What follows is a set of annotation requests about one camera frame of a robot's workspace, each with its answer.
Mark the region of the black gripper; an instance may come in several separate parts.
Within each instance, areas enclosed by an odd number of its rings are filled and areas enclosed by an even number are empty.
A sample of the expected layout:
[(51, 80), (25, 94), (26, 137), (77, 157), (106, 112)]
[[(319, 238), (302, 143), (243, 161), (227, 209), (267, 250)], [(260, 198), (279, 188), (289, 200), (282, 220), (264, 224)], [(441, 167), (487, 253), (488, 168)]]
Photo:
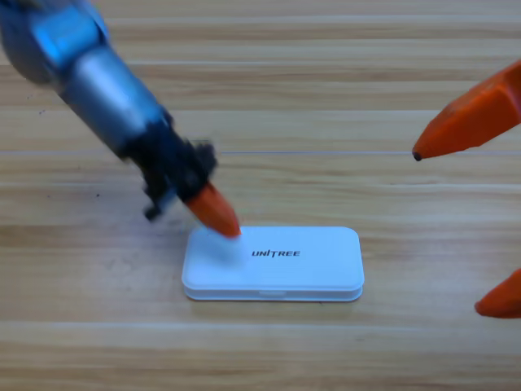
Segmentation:
[(121, 156), (142, 172), (144, 192), (151, 200), (144, 210), (148, 220), (157, 219), (169, 203), (180, 200), (208, 229), (225, 237), (241, 235), (234, 209), (209, 182), (217, 167), (211, 143), (189, 142), (175, 132), (173, 119), (164, 117), (128, 141)]

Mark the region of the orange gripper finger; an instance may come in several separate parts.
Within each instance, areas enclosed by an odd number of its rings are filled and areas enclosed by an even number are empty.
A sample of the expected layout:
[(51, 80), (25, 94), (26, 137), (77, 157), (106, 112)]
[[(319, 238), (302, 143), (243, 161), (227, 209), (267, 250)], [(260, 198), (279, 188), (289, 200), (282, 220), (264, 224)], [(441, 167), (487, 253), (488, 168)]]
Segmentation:
[(521, 317), (520, 269), (499, 283), (475, 303), (475, 311), (484, 317), (519, 319)]
[(520, 124), (520, 62), (509, 65), (453, 100), (422, 132), (415, 160), (479, 147)]

